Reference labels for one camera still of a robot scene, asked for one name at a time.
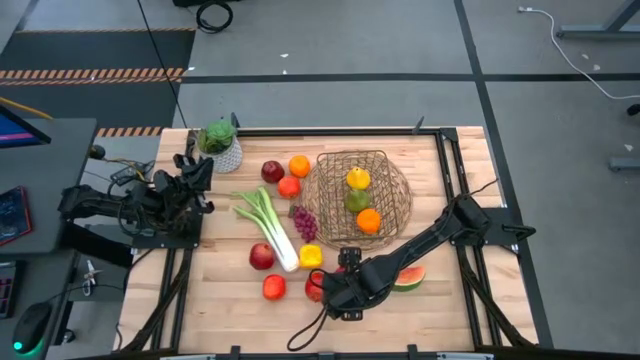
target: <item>yellow pepper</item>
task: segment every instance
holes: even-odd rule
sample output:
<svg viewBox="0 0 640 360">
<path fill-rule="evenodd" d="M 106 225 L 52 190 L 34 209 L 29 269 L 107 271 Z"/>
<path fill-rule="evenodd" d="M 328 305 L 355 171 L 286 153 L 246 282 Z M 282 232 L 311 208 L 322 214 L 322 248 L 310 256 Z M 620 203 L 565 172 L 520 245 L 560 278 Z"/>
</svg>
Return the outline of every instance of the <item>yellow pepper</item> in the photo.
<svg viewBox="0 0 640 360">
<path fill-rule="evenodd" d="M 322 265 L 322 248 L 318 245 L 304 245 L 300 248 L 300 267 L 314 269 Z"/>
<path fill-rule="evenodd" d="M 354 167 L 347 174 L 347 184 L 354 190 L 364 190 L 371 184 L 371 176 L 367 170 Z"/>
</svg>

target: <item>green onion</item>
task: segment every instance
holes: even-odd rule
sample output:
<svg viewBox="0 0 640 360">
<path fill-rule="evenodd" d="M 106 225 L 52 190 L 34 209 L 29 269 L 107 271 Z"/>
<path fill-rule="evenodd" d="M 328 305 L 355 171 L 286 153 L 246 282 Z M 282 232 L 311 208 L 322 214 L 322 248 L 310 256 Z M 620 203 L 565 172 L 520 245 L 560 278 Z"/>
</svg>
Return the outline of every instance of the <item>green onion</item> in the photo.
<svg viewBox="0 0 640 360">
<path fill-rule="evenodd" d="M 251 212 L 239 206 L 234 206 L 233 210 L 258 224 L 276 252 L 276 257 L 284 270 L 287 272 L 295 271 L 299 265 L 298 254 L 280 224 L 267 189 L 261 186 L 255 192 L 233 193 L 233 195 L 242 197 L 252 208 Z"/>
</svg>

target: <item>gray floor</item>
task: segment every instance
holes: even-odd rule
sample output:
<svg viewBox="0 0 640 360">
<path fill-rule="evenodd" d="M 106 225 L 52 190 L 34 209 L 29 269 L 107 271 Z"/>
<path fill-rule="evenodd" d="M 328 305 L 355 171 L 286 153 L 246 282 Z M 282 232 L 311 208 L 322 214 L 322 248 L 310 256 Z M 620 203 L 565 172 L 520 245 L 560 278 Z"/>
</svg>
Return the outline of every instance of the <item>gray floor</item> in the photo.
<svg viewBox="0 0 640 360">
<path fill-rule="evenodd" d="M 0 4 L 0 45 L 11 31 L 4 23 L 17 23 L 26 2 Z M 483 71 L 522 74 L 571 71 L 549 41 L 548 20 L 517 14 L 518 6 L 547 10 L 558 24 L 580 24 L 604 21 L 620 3 L 464 0 Z M 152 26 L 192 24 L 191 14 L 168 0 L 143 4 Z M 245 0 L 232 7 L 229 31 L 197 33 L 190 75 L 470 73 L 448 0 Z M 40 0 L 26 28 L 142 27 L 138 16 L 129 0 Z M 640 42 L 561 44 L 584 69 L 640 72 Z M 637 82 L 603 86 L 615 95 L 640 93 Z M 640 157 L 640 118 L 624 115 L 632 102 L 610 101 L 586 82 L 490 83 L 488 89 L 524 219 L 539 231 L 531 249 L 556 347 L 640 353 L 634 306 L 640 175 L 606 168 L 611 155 Z M 180 102 L 191 126 L 231 111 L 243 126 L 411 125 L 423 115 L 425 125 L 484 124 L 475 85 L 463 82 L 182 85 Z M 158 140 L 100 141 L 116 156 L 150 160 Z M 88 169 L 109 175 L 113 169 L 102 165 Z M 84 180 L 106 185 L 95 176 Z M 116 305 L 93 308 L 104 324 L 51 358 L 108 349 Z M 86 328 L 87 311 L 77 309 L 71 327 Z"/>
</svg>

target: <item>hazard stripe tape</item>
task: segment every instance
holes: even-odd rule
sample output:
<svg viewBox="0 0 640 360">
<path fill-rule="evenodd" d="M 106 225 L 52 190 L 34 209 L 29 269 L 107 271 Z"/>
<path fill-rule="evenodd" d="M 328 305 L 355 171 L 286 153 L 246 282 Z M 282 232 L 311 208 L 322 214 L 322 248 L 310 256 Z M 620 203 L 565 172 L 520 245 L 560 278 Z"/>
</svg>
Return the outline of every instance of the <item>hazard stripe tape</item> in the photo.
<svg viewBox="0 0 640 360">
<path fill-rule="evenodd" d="M 171 82 L 181 83 L 181 78 L 169 78 Z M 0 86 L 27 86 L 27 85 L 97 85 L 97 84 L 126 84 L 126 83 L 149 83 L 167 81 L 165 77 L 153 78 L 130 78 L 130 79 L 102 79 L 102 80 L 18 80 L 18 81 L 2 81 Z"/>
<path fill-rule="evenodd" d="M 16 34 L 41 34 L 41 33 L 113 33 L 113 32 L 146 32 L 146 28 L 136 28 L 136 29 L 50 29 L 50 30 L 20 30 L 16 31 Z M 196 31 L 195 28 L 191 27 L 175 27 L 175 28 L 155 28 L 151 29 L 151 31 Z"/>
<path fill-rule="evenodd" d="M 183 68 L 168 68 L 167 75 L 178 77 Z M 2 80 L 33 79 L 119 79 L 130 77 L 164 77 L 162 68 L 129 68 L 129 69 L 71 69 L 71 70 L 0 70 Z"/>
<path fill-rule="evenodd" d="M 88 85 L 132 82 L 182 82 L 182 68 L 0 70 L 0 85 Z"/>
<path fill-rule="evenodd" d="M 101 128 L 97 137 L 130 137 L 130 136 L 158 136 L 165 129 L 164 126 L 138 126 L 126 128 Z"/>
</svg>

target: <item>keyboard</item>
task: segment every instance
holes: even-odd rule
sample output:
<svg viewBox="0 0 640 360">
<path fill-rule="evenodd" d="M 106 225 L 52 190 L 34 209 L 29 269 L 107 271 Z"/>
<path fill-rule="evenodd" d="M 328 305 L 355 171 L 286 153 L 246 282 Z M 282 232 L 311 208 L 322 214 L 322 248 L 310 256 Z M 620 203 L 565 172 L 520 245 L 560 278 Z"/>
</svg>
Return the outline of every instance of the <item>keyboard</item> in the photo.
<svg viewBox="0 0 640 360">
<path fill-rule="evenodd" d="M 12 315 L 17 293 L 17 268 L 15 261 L 0 262 L 0 319 L 8 319 Z"/>
</svg>

